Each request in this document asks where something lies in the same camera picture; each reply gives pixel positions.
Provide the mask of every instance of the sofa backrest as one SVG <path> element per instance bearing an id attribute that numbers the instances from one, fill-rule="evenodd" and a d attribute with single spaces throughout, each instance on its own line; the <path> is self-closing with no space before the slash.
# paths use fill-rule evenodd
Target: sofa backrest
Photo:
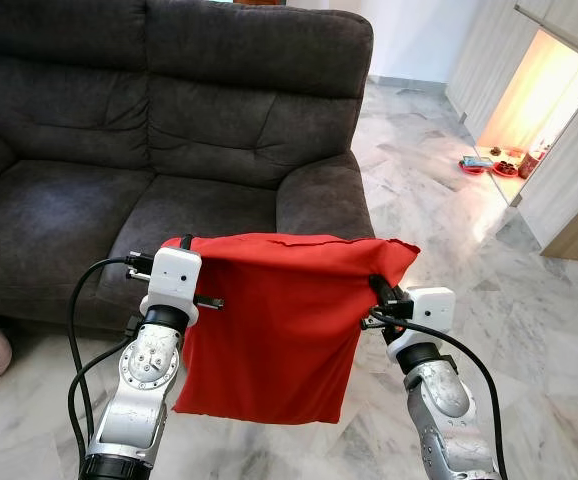
<path id="1" fill-rule="evenodd" d="M 0 135 L 24 158 L 275 188 L 349 149 L 357 15 L 205 0 L 0 0 Z"/>

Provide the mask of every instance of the red cloth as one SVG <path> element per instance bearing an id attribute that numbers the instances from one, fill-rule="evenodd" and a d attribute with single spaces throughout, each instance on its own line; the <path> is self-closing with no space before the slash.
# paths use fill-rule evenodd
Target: red cloth
<path id="1" fill-rule="evenodd" d="M 163 246 L 179 246 L 173 239 Z M 246 234 L 194 238 L 201 309 L 186 334 L 176 412 L 260 423 L 337 423 L 370 274 L 397 285 L 419 249 L 398 240 Z"/>

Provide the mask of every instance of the wire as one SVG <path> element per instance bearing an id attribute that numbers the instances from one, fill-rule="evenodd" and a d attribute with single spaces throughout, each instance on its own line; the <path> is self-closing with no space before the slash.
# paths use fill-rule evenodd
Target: wire
<path id="1" fill-rule="evenodd" d="M 114 257 L 101 260 L 94 263 L 89 269 L 80 277 L 78 283 L 73 289 L 71 298 L 69 299 L 69 307 L 67 310 L 67 335 L 69 337 L 69 346 L 71 347 L 71 355 L 73 356 L 73 363 L 76 366 L 76 372 L 82 370 L 82 360 L 80 359 L 80 352 L 78 351 L 78 342 L 76 341 L 76 333 L 74 330 L 74 315 L 76 310 L 76 301 L 78 300 L 78 295 L 80 295 L 80 290 L 82 290 L 83 285 L 87 279 L 95 272 L 98 268 L 104 267 L 112 263 L 124 263 L 125 257 Z M 80 380 L 80 390 L 82 392 L 82 400 L 85 405 L 85 417 L 87 419 L 87 440 L 91 440 L 94 431 L 93 425 L 93 413 L 91 411 L 91 398 L 89 397 L 89 388 L 87 387 L 87 381 L 84 377 Z M 77 425 L 77 430 L 82 437 L 82 432 L 80 432 L 80 425 Z"/>
<path id="2" fill-rule="evenodd" d="M 491 396 L 491 407 L 493 410 L 493 428 L 496 442 L 496 459 L 498 460 L 498 470 L 500 476 L 502 477 L 502 480 L 508 480 L 502 445 L 502 421 L 500 419 L 500 404 L 498 402 L 498 391 L 496 390 L 496 384 L 494 383 L 493 378 L 489 373 L 489 370 L 487 370 L 487 367 L 485 367 L 485 364 L 482 363 L 482 361 L 478 358 L 478 356 L 471 350 L 469 350 L 469 348 L 467 348 L 464 344 L 462 344 L 452 336 L 447 335 L 446 333 L 442 333 L 439 332 L 438 330 L 434 330 L 433 328 L 424 327 L 416 323 L 409 323 L 404 320 L 399 320 L 393 317 L 383 315 L 381 313 L 380 307 L 373 307 L 370 312 L 372 316 L 374 316 L 381 322 L 388 323 L 396 327 L 402 327 L 404 329 L 410 328 L 411 330 L 416 330 L 418 332 L 426 333 L 428 335 L 437 337 L 449 343 L 450 345 L 456 347 L 458 350 L 467 355 L 473 363 L 476 364 L 482 375 L 485 377 L 487 386 L 489 387 L 489 394 Z"/>
<path id="3" fill-rule="evenodd" d="M 71 385 L 69 386 L 69 393 L 67 394 L 67 409 L 69 410 L 69 420 L 71 421 L 71 426 L 73 427 L 73 433 L 76 436 L 76 443 L 78 444 L 78 458 L 79 458 L 79 463 L 80 463 L 80 466 L 78 468 L 78 472 L 82 472 L 82 467 L 83 467 L 84 461 L 85 461 L 85 450 L 86 450 L 85 441 L 84 441 L 84 438 L 82 436 L 82 430 L 80 430 L 80 424 L 78 423 L 78 417 L 76 415 L 76 407 L 75 407 L 75 398 L 74 397 L 76 394 L 76 388 L 78 388 L 78 383 L 80 383 L 82 380 L 84 380 L 85 374 L 89 370 L 91 370 L 92 367 L 94 367 L 96 364 L 98 364 L 99 362 L 101 362 L 105 358 L 110 357 L 111 355 L 113 355 L 117 351 L 122 350 L 131 341 L 132 341 L 131 337 L 125 337 L 122 340 L 122 342 L 120 342 L 116 346 L 110 348 L 106 352 L 101 353 L 96 358 L 91 360 L 84 367 L 82 367 L 80 370 L 78 370 L 78 373 L 73 378 L 73 381 L 71 382 Z"/>

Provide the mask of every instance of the gray sofa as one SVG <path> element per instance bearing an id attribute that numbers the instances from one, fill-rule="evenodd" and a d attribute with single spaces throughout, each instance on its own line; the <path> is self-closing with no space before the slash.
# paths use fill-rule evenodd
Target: gray sofa
<path id="1" fill-rule="evenodd" d="M 0 0 L 0 318 L 62 325 L 90 264 L 184 233 L 373 236 L 350 151 L 371 48 L 344 12 Z M 144 293 L 109 266 L 79 325 Z"/>

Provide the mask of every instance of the red plate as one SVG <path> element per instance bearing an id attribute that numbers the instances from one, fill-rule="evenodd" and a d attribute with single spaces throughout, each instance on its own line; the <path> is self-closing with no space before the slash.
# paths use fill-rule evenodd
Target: red plate
<path id="1" fill-rule="evenodd" d="M 460 170 L 462 170 L 465 173 L 468 173 L 469 175 L 480 175 L 482 172 L 485 171 L 483 167 L 465 167 L 462 160 L 458 162 L 458 166 L 460 167 Z"/>
<path id="2" fill-rule="evenodd" d="M 500 170 L 498 170 L 499 165 L 500 165 L 500 162 L 496 162 L 493 164 L 493 171 L 496 172 L 497 175 L 500 175 L 501 177 L 517 177 L 518 176 L 518 169 L 517 168 L 513 173 L 503 173 Z"/>

